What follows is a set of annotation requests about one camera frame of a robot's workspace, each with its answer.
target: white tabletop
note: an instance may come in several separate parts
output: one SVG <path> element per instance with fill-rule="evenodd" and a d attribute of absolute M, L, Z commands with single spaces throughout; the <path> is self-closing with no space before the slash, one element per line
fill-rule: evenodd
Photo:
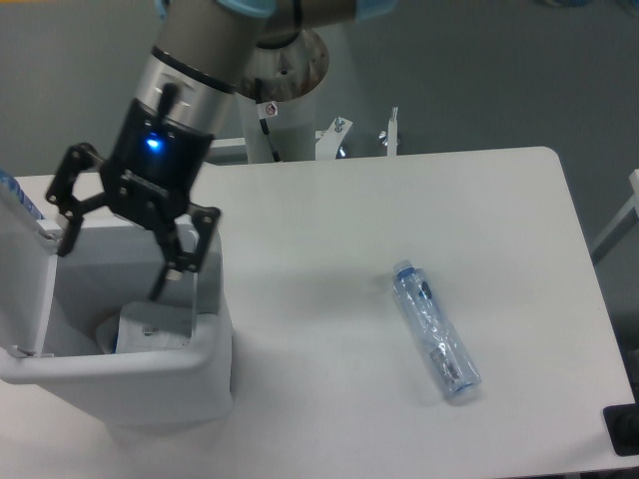
<path fill-rule="evenodd" d="M 42 206 L 48 179 L 20 182 Z M 224 212 L 231 415 L 110 429 L 0 383 L 2 477 L 440 479 L 639 464 L 614 454 L 604 426 L 603 407 L 633 399 L 551 151 L 206 166 L 194 201 Z M 447 403 L 426 372 L 392 299 L 403 258 L 426 268 L 483 376 L 472 402 Z"/>

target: metal bracket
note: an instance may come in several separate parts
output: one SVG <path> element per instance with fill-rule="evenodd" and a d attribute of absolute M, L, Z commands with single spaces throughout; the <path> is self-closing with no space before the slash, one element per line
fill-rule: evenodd
<path fill-rule="evenodd" d="M 334 160 L 352 121 L 337 117 L 316 143 L 316 160 Z"/>
<path fill-rule="evenodd" d="M 590 257 L 596 265 L 639 223 L 639 170 L 630 175 L 634 195 L 595 238 Z"/>

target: trash can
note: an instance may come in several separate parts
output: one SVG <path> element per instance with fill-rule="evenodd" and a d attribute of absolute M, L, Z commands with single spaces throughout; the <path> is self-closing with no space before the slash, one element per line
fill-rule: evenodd
<path fill-rule="evenodd" d="M 179 231 L 193 247 L 193 227 L 182 224 Z M 163 264 L 160 250 L 150 232 L 114 217 L 86 219 L 65 257 L 55 254 L 60 233 L 54 222 L 36 221 L 0 185 L 0 378 L 37 384 L 108 424 L 225 416 L 233 404 L 232 325 L 220 238 L 201 271 L 168 281 L 158 300 L 192 312 L 189 343 L 104 354 L 96 328 L 125 304 L 146 298 Z"/>

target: black object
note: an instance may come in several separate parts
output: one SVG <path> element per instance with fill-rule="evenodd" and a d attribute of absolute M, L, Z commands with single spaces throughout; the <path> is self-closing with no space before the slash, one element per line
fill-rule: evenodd
<path fill-rule="evenodd" d="M 111 158 L 104 160 L 88 144 L 69 148 L 46 194 L 68 221 L 58 255 L 71 252 L 84 215 L 107 206 L 116 215 L 154 233 L 165 266 L 151 293 L 156 299 L 169 270 L 200 270 L 221 212 L 191 203 L 190 191 L 213 135 L 202 134 L 167 119 L 180 89 L 164 86 L 157 112 L 134 100 Z M 96 170 L 104 192 L 79 201 L 73 195 L 78 176 Z M 187 214 L 199 235 L 193 252 L 178 238 L 175 219 Z"/>
<path fill-rule="evenodd" d="M 612 447 L 619 456 L 639 454 L 639 404 L 608 406 L 603 410 Z"/>

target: plastic water bottle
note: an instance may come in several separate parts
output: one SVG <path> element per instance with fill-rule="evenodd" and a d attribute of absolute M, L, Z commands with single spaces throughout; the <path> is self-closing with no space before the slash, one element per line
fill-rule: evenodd
<path fill-rule="evenodd" d="M 439 307 L 423 269 L 410 261 L 394 268 L 393 286 L 426 362 L 432 363 L 440 386 L 451 398 L 481 382 L 481 377 L 457 331 Z"/>
<path fill-rule="evenodd" d="M 33 218 L 35 218 L 36 220 L 44 220 L 44 216 L 40 213 L 36 206 L 31 203 L 31 200 L 29 200 L 29 198 L 24 194 L 15 178 L 13 178 L 8 173 L 0 170 L 0 183 L 6 185 L 9 188 L 9 191 L 16 196 L 18 201 L 24 208 L 27 209 L 27 211 Z"/>

